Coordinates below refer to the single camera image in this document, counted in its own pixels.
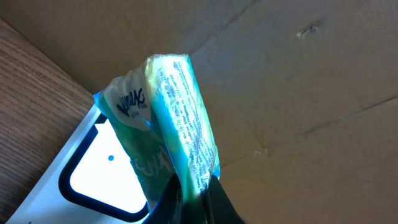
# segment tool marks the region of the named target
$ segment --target wooden surface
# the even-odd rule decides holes
[[[92,105],[91,95],[0,20],[0,223]]]
[[[250,224],[398,223],[398,1],[3,0],[0,15],[92,93],[189,53]]]

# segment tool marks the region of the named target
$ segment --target plastic wrapper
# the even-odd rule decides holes
[[[182,202],[206,222],[201,195],[220,162],[208,115],[188,55],[153,55],[95,95],[131,158],[153,208],[176,172]]]

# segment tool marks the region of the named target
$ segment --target packaging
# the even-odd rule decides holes
[[[174,172],[183,203],[200,205],[211,175],[220,176],[220,162],[189,56],[153,55],[94,98],[130,156],[151,206]]]

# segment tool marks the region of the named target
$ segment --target wrapped packet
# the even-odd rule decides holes
[[[130,157],[151,210],[175,171],[151,108],[143,70],[138,68],[114,78],[103,91],[94,95],[94,101],[109,119]]]
[[[189,56],[153,55],[142,67],[115,78],[95,96],[95,102],[131,157],[148,200],[159,199],[158,192],[153,197],[153,190],[148,190],[155,182],[163,189],[167,184],[172,174],[168,170],[170,158],[181,183],[183,204],[198,211],[192,220],[206,222],[201,196],[211,175],[220,176],[220,162]],[[162,157],[155,157],[163,158],[163,165],[140,165],[139,161],[159,152]],[[149,178],[140,168],[148,172],[150,167],[162,169]]]

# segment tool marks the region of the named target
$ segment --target logo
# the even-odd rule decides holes
[[[130,94],[127,96],[122,96],[120,97],[121,105],[116,105],[117,109],[121,111],[124,115],[130,117],[129,110],[131,106],[138,106],[138,108],[147,108],[147,105],[145,104],[145,96],[144,94],[141,94],[142,88],[139,89],[138,93],[136,90],[134,90],[134,95],[132,94],[132,91],[130,91]],[[132,117],[134,115],[137,115],[137,111],[134,111],[132,114]]]

